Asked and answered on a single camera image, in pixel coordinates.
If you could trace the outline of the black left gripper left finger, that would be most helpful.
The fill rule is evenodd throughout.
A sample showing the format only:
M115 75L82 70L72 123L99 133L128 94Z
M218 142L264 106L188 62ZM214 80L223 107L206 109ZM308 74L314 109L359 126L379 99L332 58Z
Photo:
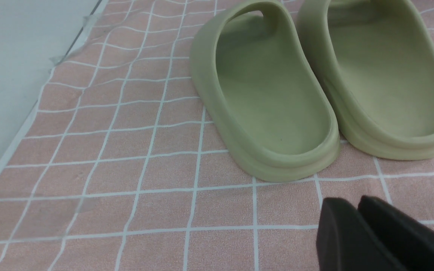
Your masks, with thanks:
M316 250L321 271L405 270L357 209L343 198L323 199Z

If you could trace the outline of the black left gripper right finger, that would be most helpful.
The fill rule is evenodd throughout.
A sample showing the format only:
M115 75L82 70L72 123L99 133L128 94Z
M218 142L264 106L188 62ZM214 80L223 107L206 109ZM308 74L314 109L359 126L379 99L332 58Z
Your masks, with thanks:
M357 209L408 271L434 271L434 230L375 196L362 196Z

